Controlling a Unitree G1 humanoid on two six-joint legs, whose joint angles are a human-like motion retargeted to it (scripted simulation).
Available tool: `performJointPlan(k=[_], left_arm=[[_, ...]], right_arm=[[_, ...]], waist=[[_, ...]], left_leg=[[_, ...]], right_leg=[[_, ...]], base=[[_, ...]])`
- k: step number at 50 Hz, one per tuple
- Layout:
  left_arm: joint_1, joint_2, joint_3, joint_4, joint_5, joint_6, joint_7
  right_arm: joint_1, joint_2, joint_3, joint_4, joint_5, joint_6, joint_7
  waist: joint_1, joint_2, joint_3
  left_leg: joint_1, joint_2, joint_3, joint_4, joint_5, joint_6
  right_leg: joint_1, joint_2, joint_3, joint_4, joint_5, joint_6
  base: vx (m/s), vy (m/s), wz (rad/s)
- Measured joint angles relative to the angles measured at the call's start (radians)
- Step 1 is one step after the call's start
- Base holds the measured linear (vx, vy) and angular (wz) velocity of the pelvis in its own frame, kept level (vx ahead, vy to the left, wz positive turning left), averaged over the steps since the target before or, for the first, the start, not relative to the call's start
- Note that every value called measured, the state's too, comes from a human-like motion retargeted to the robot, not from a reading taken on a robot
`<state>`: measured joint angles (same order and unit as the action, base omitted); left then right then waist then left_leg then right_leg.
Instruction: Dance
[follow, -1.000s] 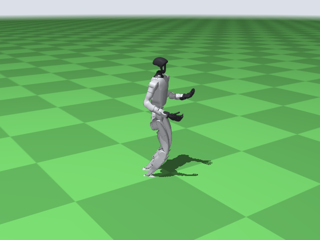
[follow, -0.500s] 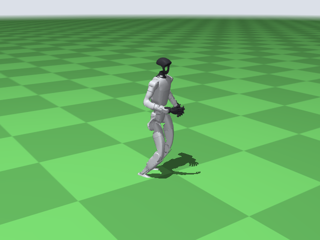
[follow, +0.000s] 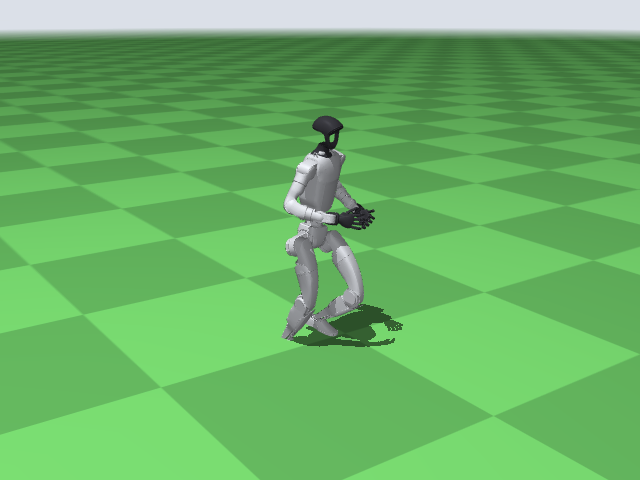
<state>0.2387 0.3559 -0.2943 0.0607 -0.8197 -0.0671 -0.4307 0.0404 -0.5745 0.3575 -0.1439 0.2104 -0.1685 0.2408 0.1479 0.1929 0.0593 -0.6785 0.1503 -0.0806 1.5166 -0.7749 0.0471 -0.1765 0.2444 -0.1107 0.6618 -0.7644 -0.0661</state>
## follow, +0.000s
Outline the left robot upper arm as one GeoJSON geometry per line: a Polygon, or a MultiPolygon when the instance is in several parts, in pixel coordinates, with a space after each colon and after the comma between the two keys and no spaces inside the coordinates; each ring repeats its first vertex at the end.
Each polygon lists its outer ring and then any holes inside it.
{"type": "MultiPolygon", "coordinates": [[[[341,167],[342,167],[342,165],[343,165],[343,163],[344,163],[344,161],[345,161],[346,156],[345,156],[343,153],[341,153],[341,152],[339,152],[339,151],[337,151],[337,150],[335,150],[335,149],[333,149],[333,151],[336,151],[336,152],[340,155],[340,158],[341,158],[341,167]]],[[[340,172],[341,172],[341,168],[340,168],[340,172]]],[[[340,184],[340,181],[338,180],[337,189],[338,189],[338,188],[340,188],[340,187],[341,187],[341,184],[340,184]]],[[[336,190],[337,190],[337,189],[336,189],[336,190]]]]}

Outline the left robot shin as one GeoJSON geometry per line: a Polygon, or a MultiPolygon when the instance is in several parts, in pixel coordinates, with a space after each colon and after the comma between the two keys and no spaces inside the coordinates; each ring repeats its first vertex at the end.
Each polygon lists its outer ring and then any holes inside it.
{"type": "MultiPolygon", "coordinates": [[[[321,319],[321,318],[324,317],[321,320],[326,320],[326,319],[329,319],[329,318],[332,318],[332,317],[337,317],[337,316],[340,316],[340,315],[343,315],[345,313],[348,313],[348,312],[350,312],[350,311],[352,311],[352,310],[364,305],[363,304],[363,305],[360,305],[360,306],[358,306],[358,305],[350,306],[347,303],[345,303],[345,301],[343,299],[343,295],[335,298],[333,301],[331,301],[329,303],[330,304],[325,309],[323,309],[322,311],[320,311],[319,313],[317,313],[316,315],[313,316],[313,319],[315,321],[317,321],[316,320],[317,318],[321,319]],[[316,319],[315,319],[315,317],[316,317],[316,319]]],[[[319,319],[318,319],[318,321],[321,321],[319,319]]]]}

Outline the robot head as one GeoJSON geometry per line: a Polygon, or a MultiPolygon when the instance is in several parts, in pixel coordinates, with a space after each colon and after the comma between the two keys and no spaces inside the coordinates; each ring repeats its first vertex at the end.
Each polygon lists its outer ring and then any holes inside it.
{"type": "Polygon", "coordinates": [[[336,147],[338,143],[339,131],[343,128],[343,125],[341,124],[341,122],[331,116],[321,116],[314,121],[312,127],[314,130],[319,131],[324,135],[325,142],[318,143],[317,148],[310,154],[318,154],[319,151],[321,151],[325,152],[325,154],[319,154],[319,156],[325,158],[332,157],[332,153],[329,152],[329,149],[332,150],[336,147]],[[330,142],[329,137],[333,134],[335,134],[334,141],[330,142]]]}

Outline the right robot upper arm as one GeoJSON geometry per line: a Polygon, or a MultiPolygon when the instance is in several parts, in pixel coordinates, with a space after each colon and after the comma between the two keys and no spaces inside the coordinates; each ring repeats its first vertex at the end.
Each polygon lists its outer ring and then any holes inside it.
{"type": "Polygon", "coordinates": [[[314,178],[316,174],[316,167],[317,163],[310,159],[299,163],[297,166],[294,180],[283,204],[287,213],[291,214],[286,210],[286,203],[290,200],[295,200],[297,202],[297,198],[304,192],[307,183],[314,178]]]}

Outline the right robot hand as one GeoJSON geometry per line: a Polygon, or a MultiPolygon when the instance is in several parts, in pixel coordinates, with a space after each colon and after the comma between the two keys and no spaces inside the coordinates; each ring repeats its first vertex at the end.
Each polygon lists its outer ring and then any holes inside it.
{"type": "Polygon", "coordinates": [[[358,223],[358,222],[354,222],[355,221],[365,221],[365,218],[354,218],[354,217],[359,217],[359,216],[364,216],[364,213],[362,214],[352,214],[351,212],[357,210],[358,207],[354,207],[350,210],[348,210],[347,212],[342,212],[340,215],[339,213],[336,212],[327,212],[326,214],[334,214],[336,215],[336,221],[335,224],[329,224],[326,223],[328,225],[338,225],[338,223],[345,227],[345,228],[352,228],[352,229],[356,229],[356,230],[361,230],[362,228],[360,227],[356,227],[356,226],[352,226],[353,225],[364,225],[364,223],[358,223]]]}

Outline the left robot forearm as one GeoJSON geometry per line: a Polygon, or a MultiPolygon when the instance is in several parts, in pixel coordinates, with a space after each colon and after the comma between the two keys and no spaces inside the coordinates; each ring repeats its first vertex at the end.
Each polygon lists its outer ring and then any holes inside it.
{"type": "MultiPolygon", "coordinates": [[[[340,182],[341,184],[341,182],[340,182]]],[[[341,187],[336,190],[335,198],[339,200],[344,206],[348,209],[352,209],[354,207],[359,207],[356,201],[351,198],[351,195],[347,193],[347,190],[341,184],[341,187]]],[[[356,211],[356,210],[355,210],[356,211]]],[[[353,211],[353,213],[355,212],[353,211]]]]}

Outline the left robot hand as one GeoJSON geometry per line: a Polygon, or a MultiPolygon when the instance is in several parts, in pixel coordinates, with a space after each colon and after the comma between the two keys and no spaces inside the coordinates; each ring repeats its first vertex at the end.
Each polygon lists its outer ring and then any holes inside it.
{"type": "Polygon", "coordinates": [[[366,229],[366,226],[367,226],[367,227],[369,227],[369,223],[371,223],[371,224],[372,224],[371,219],[373,219],[373,220],[375,219],[375,217],[373,217],[373,216],[370,214],[370,213],[372,213],[372,212],[375,212],[375,210],[374,210],[374,209],[372,209],[372,210],[369,210],[369,211],[368,211],[367,209],[364,209],[360,204],[358,204],[358,203],[356,203],[356,204],[359,206],[359,207],[358,207],[358,209],[357,209],[354,213],[353,213],[353,212],[351,212],[351,213],[352,213],[352,214],[362,214],[362,213],[364,213],[364,216],[359,216],[359,217],[357,217],[357,218],[365,218],[365,221],[359,221],[359,223],[364,223],[364,225],[362,225],[362,226],[361,226],[361,228],[362,228],[362,229],[366,229]],[[369,223],[368,223],[368,222],[369,222],[369,223]],[[366,226],[365,226],[365,225],[366,225],[366,226]]]}

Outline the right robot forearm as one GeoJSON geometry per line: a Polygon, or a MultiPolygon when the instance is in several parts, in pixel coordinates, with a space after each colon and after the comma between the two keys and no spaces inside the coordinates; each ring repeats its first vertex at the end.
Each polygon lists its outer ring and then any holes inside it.
{"type": "Polygon", "coordinates": [[[323,211],[316,212],[316,209],[309,208],[306,205],[301,205],[295,200],[290,200],[286,203],[286,210],[291,214],[300,218],[300,220],[315,221],[316,223],[329,223],[335,224],[336,215],[326,214],[323,211]]]}

